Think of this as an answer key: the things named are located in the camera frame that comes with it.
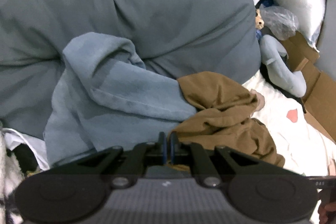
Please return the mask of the person's right hand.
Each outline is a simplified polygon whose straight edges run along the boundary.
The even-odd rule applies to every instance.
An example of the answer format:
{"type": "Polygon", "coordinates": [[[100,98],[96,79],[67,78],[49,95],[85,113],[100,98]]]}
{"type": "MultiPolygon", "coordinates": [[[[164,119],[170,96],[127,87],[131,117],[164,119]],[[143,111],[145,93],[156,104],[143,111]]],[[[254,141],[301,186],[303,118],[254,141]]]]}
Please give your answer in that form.
{"type": "Polygon", "coordinates": [[[331,214],[336,211],[336,203],[330,202],[325,205],[322,203],[320,204],[318,208],[318,214],[319,214],[319,224],[326,224],[329,221],[329,218],[331,217],[331,214]]]}

